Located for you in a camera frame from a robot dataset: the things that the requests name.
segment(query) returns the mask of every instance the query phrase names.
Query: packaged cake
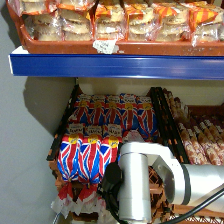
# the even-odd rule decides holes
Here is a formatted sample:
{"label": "packaged cake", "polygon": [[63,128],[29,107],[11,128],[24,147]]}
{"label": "packaged cake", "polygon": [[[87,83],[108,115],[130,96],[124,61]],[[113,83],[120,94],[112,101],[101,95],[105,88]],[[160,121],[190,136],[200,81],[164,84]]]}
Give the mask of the packaged cake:
{"label": "packaged cake", "polygon": [[192,45],[200,42],[219,41],[222,37],[224,10],[206,1],[182,4],[189,8]]}
{"label": "packaged cake", "polygon": [[190,38],[187,7],[178,3],[153,3],[151,7],[159,16],[160,28],[156,41],[181,41]]}
{"label": "packaged cake", "polygon": [[60,10],[65,41],[89,41],[92,39],[92,23],[88,11]]}
{"label": "packaged cake", "polygon": [[125,0],[127,18],[127,39],[132,41],[147,41],[154,39],[156,19],[153,8],[143,0]]}
{"label": "packaged cake", "polygon": [[57,9],[56,0],[8,0],[8,3],[18,16],[51,13]]}
{"label": "packaged cake", "polygon": [[119,0],[100,0],[95,12],[95,39],[125,38],[125,14]]}

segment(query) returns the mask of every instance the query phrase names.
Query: food package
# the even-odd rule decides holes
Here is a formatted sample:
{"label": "food package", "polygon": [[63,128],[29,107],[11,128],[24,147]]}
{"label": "food package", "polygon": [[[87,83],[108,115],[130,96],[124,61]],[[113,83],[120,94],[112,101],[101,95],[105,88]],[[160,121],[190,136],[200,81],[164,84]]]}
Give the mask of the food package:
{"label": "food package", "polygon": [[100,0],[95,12],[95,39],[122,40],[126,20],[119,0]]}
{"label": "food package", "polygon": [[178,3],[153,3],[151,7],[159,16],[160,28],[156,41],[181,41],[190,38],[188,8]]}
{"label": "food package", "polygon": [[78,180],[80,183],[99,183],[99,152],[101,142],[102,128],[96,125],[87,126],[78,160]]}
{"label": "food package", "polygon": [[92,22],[88,11],[60,10],[65,41],[89,41],[92,39]]}
{"label": "food package", "polygon": [[61,41],[61,21],[57,11],[32,16],[33,37],[38,41]]}
{"label": "food package", "polygon": [[55,0],[8,0],[8,3],[18,16],[51,13],[57,9]]}
{"label": "food package", "polygon": [[105,96],[93,95],[89,105],[89,124],[103,125]]}
{"label": "food package", "polygon": [[100,180],[103,178],[107,165],[116,161],[118,144],[122,142],[122,130],[120,125],[105,125],[103,132],[103,140],[100,146]]}
{"label": "food package", "polygon": [[139,132],[145,141],[155,141],[158,136],[156,114],[150,97],[136,98]]}
{"label": "food package", "polygon": [[70,211],[74,211],[71,181],[78,180],[79,151],[83,141],[83,125],[70,123],[62,138],[57,166],[66,183],[60,190],[51,208],[57,213],[62,213],[65,218]]}
{"label": "food package", "polygon": [[132,41],[147,41],[154,39],[156,23],[153,8],[148,7],[144,0],[125,0],[127,18],[127,39]]}
{"label": "food package", "polygon": [[91,96],[80,94],[74,105],[74,112],[68,121],[73,123],[87,124],[89,119],[89,104]]}
{"label": "food package", "polygon": [[95,5],[94,0],[59,0],[60,9],[87,11]]}
{"label": "food package", "polygon": [[138,129],[138,108],[134,94],[120,94],[122,127],[125,130]]}
{"label": "food package", "polygon": [[105,99],[104,124],[121,124],[120,96],[107,95]]}
{"label": "food package", "polygon": [[218,6],[206,1],[182,4],[189,8],[189,22],[192,31],[192,45],[200,42],[219,41],[222,36],[223,12]]}

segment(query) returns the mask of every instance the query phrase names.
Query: packaged bread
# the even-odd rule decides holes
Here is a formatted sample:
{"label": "packaged bread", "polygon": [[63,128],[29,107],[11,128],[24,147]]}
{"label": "packaged bread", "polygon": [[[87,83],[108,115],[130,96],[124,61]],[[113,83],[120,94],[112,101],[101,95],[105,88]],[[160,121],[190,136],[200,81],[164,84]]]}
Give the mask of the packaged bread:
{"label": "packaged bread", "polygon": [[58,8],[87,11],[95,4],[94,0],[59,0]]}
{"label": "packaged bread", "polygon": [[56,0],[9,0],[8,3],[18,16],[51,13],[57,9]]}
{"label": "packaged bread", "polygon": [[32,16],[34,39],[39,41],[61,41],[61,22],[57,11],[51,14]]}
{"label": "packaged bread", "polygon": [[89,41],[92,39],[92,23],[88,11],[60,9],[65,41]]}
{"label": "packaged bread", "polygon": [[187,7],[178,3],[153,3],[151,6],[158,15],[160,24],[156,41],[181,41],[190,38]]}
{"label": "packaged bread", "polygon": [[156,20],[153,8],[144,0],[125,0],[127,39],[132,41],[152,40],[155,36]]}
{"label": "packaged bread", "polygon": [[182,4],[189,8],[189,23],[192,31],[192,45],[200,42],[219,41],[224,10],[206,1]]}
{"label": "packaged bread", "polygon": [[95,39],[122,40],[126,21],[119,0],[100,0],[95,12]]}

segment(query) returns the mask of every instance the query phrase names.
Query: orange packaging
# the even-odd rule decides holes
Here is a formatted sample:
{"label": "orange packaging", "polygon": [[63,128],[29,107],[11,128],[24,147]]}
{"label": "orange packaging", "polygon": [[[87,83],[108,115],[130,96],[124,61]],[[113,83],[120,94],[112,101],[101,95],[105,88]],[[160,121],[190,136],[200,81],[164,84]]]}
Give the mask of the orange packaging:
{"label": "orange packaging", "polygon": [[189,22],[192,31],[202,24],[217,24],[223,22],[224,10],[207,4],[205,1],[182,4],[189,8]]}
{"label": "orange packaging", "polygon": [[86,11],[94,5],[94,0],[59,0],[57,7],[60,9]]}
{"label": "orange packaging", "polygon": [[18,16],[40,15],[57,9],[56,0],[9,0],[8,4]]}

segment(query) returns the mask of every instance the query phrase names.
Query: store shelf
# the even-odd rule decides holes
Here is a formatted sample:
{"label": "store shelf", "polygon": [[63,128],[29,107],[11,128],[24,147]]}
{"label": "store shelf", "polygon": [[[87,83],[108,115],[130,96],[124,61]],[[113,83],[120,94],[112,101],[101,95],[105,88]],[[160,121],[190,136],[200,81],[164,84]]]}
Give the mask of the store shelf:
{"label": "store shelf", "polygon": [[29,54],[9,56],[15,76],[224,80],[224,56]]}

